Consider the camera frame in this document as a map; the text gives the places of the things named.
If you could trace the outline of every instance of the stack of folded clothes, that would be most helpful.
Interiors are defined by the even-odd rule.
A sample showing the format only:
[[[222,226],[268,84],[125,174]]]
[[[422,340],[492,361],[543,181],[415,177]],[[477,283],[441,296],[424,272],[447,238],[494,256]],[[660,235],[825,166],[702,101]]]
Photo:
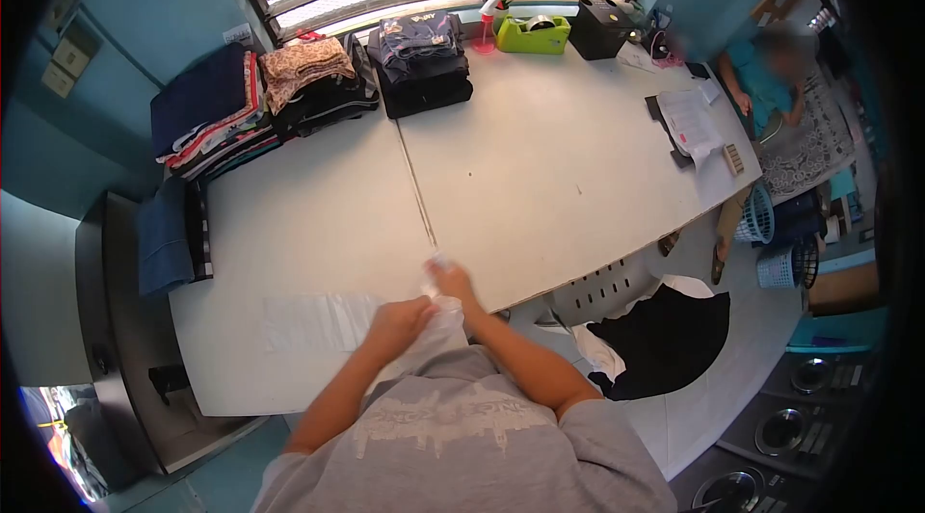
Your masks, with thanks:
[[[209,224],[199,182],[174,175],[146,199],[135,216],[138,288],[142,296],[212,278]]]
[[[276,148],[257,56],[231,43],[174,78],[151,101],[157,160],[207,181]]]
[[[336,39],[323,41],[338,42]],[[299,51],[300,57],[307,58],[309,53],[313,53],[311,46],[315,44],[317,41],[307,43],[307,49]],[[310,136],[324,127],[342,120],[358,118],[379,107],[379,92],[376,90],[373,68],[360,41],[351,33],[340,40],[339,45],[350,61],[354,76],[351,78],[346,73],[335,73],[316,79],[293,92],[279,111],[274,112],[273,122],[283,133],[294,132],[302,137]],[[269,57],[270,55],[265,56],[262,60],[264,65],[265,58]],[[276,92],[268,91],[267,97],[270,95],[275,96]]]
[[[443,10],[383,19],[366,44],[390,118],[472,97],[460,21]]]

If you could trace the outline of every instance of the tape roll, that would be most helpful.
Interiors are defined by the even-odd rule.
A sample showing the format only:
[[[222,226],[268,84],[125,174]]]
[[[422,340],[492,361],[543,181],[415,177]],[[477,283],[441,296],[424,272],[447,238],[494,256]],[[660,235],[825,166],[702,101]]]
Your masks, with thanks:
[[[537,15],[531,17],[526,22],[527,31],[536,31],[538,29],[549,29],[550,27],[555,27],[556,22],[552,21],[552,17],[548,15]]]

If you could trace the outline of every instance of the black clipboard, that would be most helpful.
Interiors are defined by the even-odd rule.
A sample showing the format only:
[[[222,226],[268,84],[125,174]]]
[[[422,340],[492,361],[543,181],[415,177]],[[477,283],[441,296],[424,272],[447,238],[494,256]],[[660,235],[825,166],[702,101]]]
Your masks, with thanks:
[[[665,123],[665,116],[661,114],[661,108],[659,107],[659,101],[656,100],[656,96],[649,96],[646,98],[646,106],[648,107],[648,114],[652,116],[652,119],[661,124],[662,129],[665,130],[665,133],[668,134],[669,141],[672,142],[674,149],[672,150],[672,160],[677,164],[679,168],[687,168],[689,165],[694,163],[694,160],[690,156],[686,156],[681,153],[681,149],[678,148],[677,143],[675,143],[672,133],[668,131],[668,124]]]

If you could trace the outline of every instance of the sandal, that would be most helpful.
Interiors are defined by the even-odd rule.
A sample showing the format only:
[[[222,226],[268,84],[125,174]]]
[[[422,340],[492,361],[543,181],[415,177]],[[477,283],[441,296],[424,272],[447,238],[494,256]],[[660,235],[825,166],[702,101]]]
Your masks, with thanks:
[[[716,253],[716,245],[713,245],[713,264],[710,269],[710,279],[713,283],[713,286],[720,284],[720,280],[723,279],[723,268],[725,268],[726,263],[720,260],[720,255]]]
[[[659,240],[659,252],[665,257],[672,253],[674,245],[678,243],[678,238],[681,237],[681,231],[675,230],[674,232],[667,235],[665,238]]]

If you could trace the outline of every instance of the hand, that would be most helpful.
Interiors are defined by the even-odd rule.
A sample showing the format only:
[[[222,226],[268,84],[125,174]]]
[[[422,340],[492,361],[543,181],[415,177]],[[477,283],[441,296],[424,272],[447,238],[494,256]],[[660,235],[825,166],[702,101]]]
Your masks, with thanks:
[[[751,111],[751,98],[748,97],[748,94],[744,91],[740,91],[733,94],[733,99],[735,103],[739,104],[739,109],[742,110],[742,114],[748,115],[748,112]]]
[[[439,310],[429,297],[383,304],[357,353],[372,358],[380,367],[386,366],[408,349]]]
[[[456,263],[449,263],[443,267],[432,260],[427,261],[424,267],[433,277],[440,294],[460,299],[464,307],[478,304],[469,273],[464,268]]]

